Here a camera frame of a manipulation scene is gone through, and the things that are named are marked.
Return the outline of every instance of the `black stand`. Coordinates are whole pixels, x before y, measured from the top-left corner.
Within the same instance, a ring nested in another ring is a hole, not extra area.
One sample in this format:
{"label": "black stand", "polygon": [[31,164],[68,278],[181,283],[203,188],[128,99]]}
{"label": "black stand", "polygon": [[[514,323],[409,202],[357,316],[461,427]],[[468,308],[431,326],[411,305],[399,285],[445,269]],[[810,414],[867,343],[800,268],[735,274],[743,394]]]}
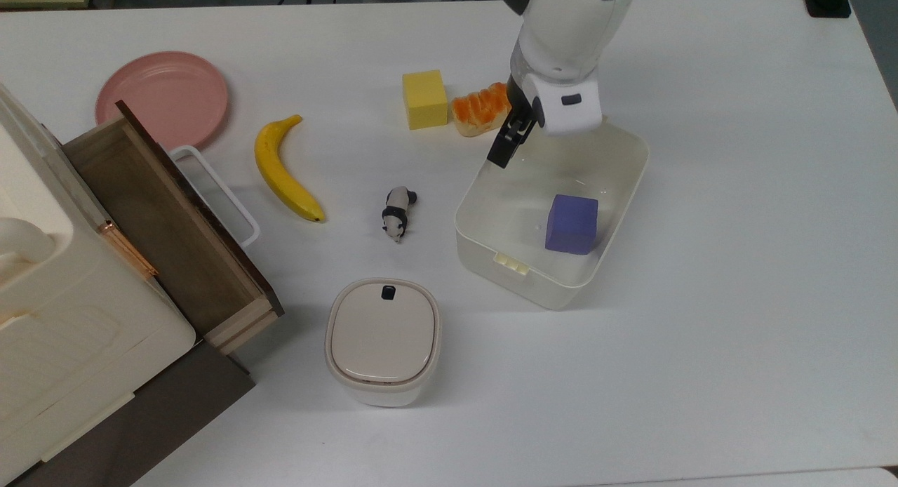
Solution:
{"label": "black stand", "polygon": [[847,0],[805,0],[807,13],[818,19],[847,19],[851,5]]}

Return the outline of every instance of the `banana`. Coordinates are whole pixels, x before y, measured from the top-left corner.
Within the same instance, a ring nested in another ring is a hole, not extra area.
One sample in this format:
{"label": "banana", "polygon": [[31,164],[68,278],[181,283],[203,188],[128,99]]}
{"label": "banana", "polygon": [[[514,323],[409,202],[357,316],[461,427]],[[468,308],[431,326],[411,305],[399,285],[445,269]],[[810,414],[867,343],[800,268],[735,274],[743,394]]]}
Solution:
{"label": "banana", "polygon": [[256,136],[256,165],[265,183],[269,184],[278,198],[301,218],[312,222],[323,222],[324,211],[298,181],[283,167],[279,156],[280,142],[286,132],[302,122],[298,115],[286,117],[267,124]]}

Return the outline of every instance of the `yellow cube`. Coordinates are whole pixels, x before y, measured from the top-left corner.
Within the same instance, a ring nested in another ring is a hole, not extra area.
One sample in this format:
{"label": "yellow cube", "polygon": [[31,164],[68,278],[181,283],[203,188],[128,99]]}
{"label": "yellow cube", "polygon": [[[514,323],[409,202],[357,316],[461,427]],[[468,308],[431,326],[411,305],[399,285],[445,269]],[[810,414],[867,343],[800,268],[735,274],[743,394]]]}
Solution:
{"label": "yellow cube", "polygon": [[402,75],[402,98],[409,129],[435,128],[449,122],[449,102],[439,70]]}

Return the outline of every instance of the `toy panda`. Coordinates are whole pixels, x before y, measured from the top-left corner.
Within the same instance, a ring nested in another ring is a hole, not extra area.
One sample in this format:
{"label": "toy panda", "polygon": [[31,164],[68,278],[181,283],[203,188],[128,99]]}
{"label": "toy panda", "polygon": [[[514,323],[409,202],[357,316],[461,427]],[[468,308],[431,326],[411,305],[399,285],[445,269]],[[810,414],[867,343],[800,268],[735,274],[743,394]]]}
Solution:
{"label": "toy panda", "polygon": [[396,243],[400,241],[408,228],[406,212],[408,205],[414,205],[415,201],[417,201],[417,194],[406,187],[395,187],[390,194],[387,194],[387,208],[381,212],[381,218],[384,219],[384,231]]}

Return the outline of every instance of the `purple block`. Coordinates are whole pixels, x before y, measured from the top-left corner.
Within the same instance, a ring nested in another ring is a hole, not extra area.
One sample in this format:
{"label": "purple block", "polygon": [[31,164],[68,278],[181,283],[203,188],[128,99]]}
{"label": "purple block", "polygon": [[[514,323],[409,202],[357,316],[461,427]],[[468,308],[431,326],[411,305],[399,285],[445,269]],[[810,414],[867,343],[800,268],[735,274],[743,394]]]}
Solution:
{"label": "purple block", "polygon": [[549,210],[546,248],[586,255],[596,243],[598,220],[598,199],[557,194]]}

